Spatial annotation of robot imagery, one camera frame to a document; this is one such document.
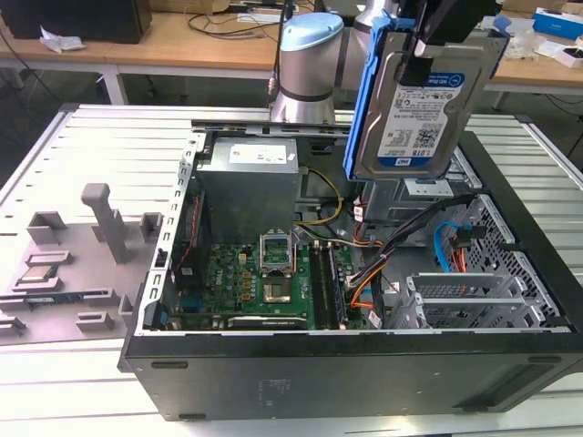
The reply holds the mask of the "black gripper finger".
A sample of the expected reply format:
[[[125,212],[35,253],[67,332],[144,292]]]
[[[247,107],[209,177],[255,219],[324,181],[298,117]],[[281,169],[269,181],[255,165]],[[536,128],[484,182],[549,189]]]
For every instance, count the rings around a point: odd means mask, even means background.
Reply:
[[[395,79],[401,86],[424,86],[431,73],[432,57],[418,57],[414,50],[419,40],[412,38],[407,45],[402,61],[395,73]]]

